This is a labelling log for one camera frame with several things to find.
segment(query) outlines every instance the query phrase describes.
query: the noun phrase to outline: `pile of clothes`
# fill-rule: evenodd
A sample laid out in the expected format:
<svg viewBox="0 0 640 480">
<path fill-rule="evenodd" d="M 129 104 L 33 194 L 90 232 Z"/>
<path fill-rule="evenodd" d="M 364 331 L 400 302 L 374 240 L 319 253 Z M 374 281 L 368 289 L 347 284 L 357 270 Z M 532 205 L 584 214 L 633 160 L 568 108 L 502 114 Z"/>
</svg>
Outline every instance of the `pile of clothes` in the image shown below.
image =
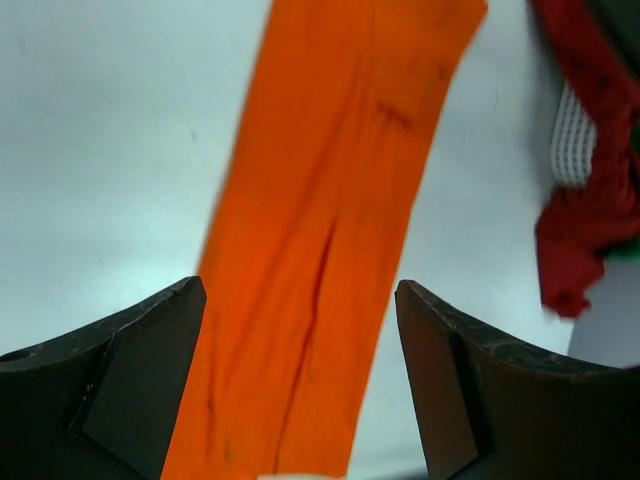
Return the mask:
<svg viewBox="0 0 640 480">
<path fill-rule="evenodd" d="M 577 318 L 608 252 L 640 238 L 640 2 L 532 0 L 598 132 L 584 187 L 559 187 L 536 227 L 542 302 Z"/>
</svg>

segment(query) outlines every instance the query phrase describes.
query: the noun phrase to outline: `orange fabric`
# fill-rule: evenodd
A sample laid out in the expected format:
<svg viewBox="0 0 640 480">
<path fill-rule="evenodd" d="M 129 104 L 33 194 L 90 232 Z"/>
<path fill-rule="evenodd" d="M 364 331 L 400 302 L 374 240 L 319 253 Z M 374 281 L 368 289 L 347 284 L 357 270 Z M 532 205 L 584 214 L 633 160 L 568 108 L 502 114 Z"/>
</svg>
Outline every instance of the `orange fabric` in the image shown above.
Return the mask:
<svg viewBox="0 0 640 480">
<path fill-rule="evenodd" d="M 483 0 L 275 0 L 163 480 L 345 475 L 409 214 Z"/>
</svg>

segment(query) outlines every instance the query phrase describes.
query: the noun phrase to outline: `red cloth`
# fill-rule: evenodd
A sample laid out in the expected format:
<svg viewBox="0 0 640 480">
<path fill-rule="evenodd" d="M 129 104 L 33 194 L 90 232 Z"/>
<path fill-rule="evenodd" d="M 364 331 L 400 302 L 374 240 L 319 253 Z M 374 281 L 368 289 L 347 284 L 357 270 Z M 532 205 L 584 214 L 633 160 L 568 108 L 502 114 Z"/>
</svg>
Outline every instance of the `red cloth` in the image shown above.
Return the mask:
<svg viewBox="0 0 640 480">
<path fill-rule="evenodd" d="M 565 76 L 598 129 L 586 188 L 557 189 L 536 227 L 542 303 L 575 318 L 590 306 L 585 290 L 604 275 L 598 252 L 640 234 L 640 169 L 629 146 L 640 88 L 584 0 L 532 1 Z"/>
</svg>

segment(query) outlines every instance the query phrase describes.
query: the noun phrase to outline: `crumpled red cloth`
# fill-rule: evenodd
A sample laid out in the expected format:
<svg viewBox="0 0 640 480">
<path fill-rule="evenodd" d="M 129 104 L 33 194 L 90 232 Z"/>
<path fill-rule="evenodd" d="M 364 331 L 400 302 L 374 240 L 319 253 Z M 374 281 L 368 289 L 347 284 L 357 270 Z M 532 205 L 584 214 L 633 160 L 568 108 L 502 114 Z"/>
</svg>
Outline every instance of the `crumpled red cloth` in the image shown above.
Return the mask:
<svg viewBox="0 0 640 480">
<path fill-rule="evenodd" d="M 626 71 L 584 0 L 532 0 L 569 83 L 598 129 L 585 189 L 557 189 L 536 227 L 542 303 L 577 318 L 604 275 L 602 249 L 640 234 L 640 164 L 629 146 L 640 113 Z"/>
</svg>

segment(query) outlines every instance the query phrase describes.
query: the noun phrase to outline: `orange towel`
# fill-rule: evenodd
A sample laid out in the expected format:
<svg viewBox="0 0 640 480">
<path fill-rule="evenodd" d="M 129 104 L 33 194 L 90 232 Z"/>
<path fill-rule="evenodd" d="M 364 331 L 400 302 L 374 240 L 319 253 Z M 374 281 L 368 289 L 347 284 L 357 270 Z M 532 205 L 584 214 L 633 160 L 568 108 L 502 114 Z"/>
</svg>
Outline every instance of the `orange towel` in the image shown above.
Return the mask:
<svg viewBox="0 0 640 480">
<path fill-rule="evenodd" d="M 485 9 L 274 1 L 163 480 L 346 474 L 425 159 Z"/>
</svg>

